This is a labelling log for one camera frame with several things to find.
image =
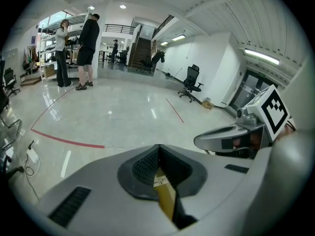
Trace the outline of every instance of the railing balcony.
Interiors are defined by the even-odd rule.
[[[123,25],[110,25],[107,24],[104,26],[104,31],[108,32],[117,32],[117,33],[126,33],[133,35],[135,27],[132,26],[123,26]]]
[[[165,19],[164,22],[153,32],[152,38],[154,38],[154,36],[157,35],[158,32],[159,32],[160,30],[162,30],[162,28],[163,28],[164,26],[166,26],[173,18],[174,18],[174,17],[173,17],[172,15],[169,15],[169,16],[167,17],[167,19]]]

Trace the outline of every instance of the black t-shirt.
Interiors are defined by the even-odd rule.
[[[117,50],[118,50],[118,44],[117,44],[117,43],[115,43],[115,44],[114,44],[113,53],[117,52]]]
[[[99,34],[99,26],[97,21],[88,19],[82,29],[79,44],[86,46],[95,51],[96,40]]]

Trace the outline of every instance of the fluorescent light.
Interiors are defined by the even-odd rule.
[[[262,53],[258,53],[256,51],[253,51],[253,50],[249,50],[249,49],[245,49],[245,52],[248,53],[248,54],[252,54],[252,55],[255,55],[257,57],[260,57],[262,59],[266,59],[268,61],[271,61],[272,63],[274,64],[277,64],[279,65],[279,60],[278,59],[275,59],[275,58],[272,58],[270,56],[267,56],[265,54],[262,54]]]
[[[178,37],[174,37],[173,40],[176,41],[176,40],[179,40],[179,39],[182,39],[182,38],[185,38],[186,36],[185,35],[180,35]]]
[[[154,118],[154,119],[156,119],[156,118],[157,118],[157,116],[156,116],[156,114],[155,114],[155,112],[154,112],[154,110],[153,110],[153,109],[151,109],[151,112],[152,112],[153,118]]]

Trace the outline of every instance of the sneaker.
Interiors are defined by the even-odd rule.
[[[93,87],[93,81],[91,81],[91,82],[87,81],[87,82],[85,82],[84,85],[85,85],[85,86]]]
[[[81,85],[81,84],[79,84],[79,85],[77,85],[76,87],[75,87],[75,89],[77,90],[77,91],[79,91],[79,90],[86,90],[87,89],[87,86],[86,85]]]

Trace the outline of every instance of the vent grille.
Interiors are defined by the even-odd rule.
[[[70,195],[53,211],[49,216],[51,220],[66,227],[72,220],[78,209],[88,197],[90,189],[84,187],[76,187]]]

